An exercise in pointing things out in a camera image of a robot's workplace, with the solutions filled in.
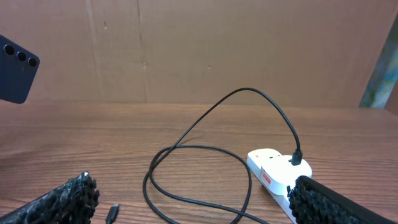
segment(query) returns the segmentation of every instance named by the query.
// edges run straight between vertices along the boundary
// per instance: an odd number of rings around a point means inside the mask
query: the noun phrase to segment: wooden table
[[[210,105],[123,103],[0,103],[0,215],[88,170],[100,204],[93,223],[104,223],[119,202],[117,223],[162,223],[142,196],[142,179],[155,153],[177,138]],[[283,107],[295,126],[313,178],[386,218],[398,221],[398,117],[384,110]],[[221,106],[187,136],[189,144],[248,152],[270,147],[282,154],[294,139],[276,110]],[[226,154],[179,149],[156,169],[171,193],[241,208],[245,168]],[[270,223],[290,223],[253,177],[247,212]],[[153,186],[156,206],[182,223],[229,223],[234,214],[178,202]],[[243,218],[241,223],[253,223]]]

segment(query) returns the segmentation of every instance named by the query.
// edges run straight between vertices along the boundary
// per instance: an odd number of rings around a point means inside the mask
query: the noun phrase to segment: cardboard wall
[[[358,106],[396,0],[3,0],[0,33],[40,57],[29,100]],[[228,103],[263,104],[240,94]]]

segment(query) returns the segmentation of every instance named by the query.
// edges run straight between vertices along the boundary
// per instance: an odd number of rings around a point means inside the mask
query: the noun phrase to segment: white charger
[[[249,152],[247,164],[286,215],[296,223],[289,208],[287,186],[293,189],[301,175],[311,178],[312,170],[304,159],[296,166],[292,165],[291,160],[291,155],[282,155],[275,149],[257,149]]]

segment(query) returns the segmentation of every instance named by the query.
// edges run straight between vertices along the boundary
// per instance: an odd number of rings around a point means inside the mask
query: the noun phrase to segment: red label
[[[271,179],[267,176],[265,172],[262,173],[262,177],[268,182],[268,184],[271,184]]]

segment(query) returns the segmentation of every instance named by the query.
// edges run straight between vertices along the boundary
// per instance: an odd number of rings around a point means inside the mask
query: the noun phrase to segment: dark blue phone
[[[0,35],[0,100],[25,102],[39,64],[36,55]]]

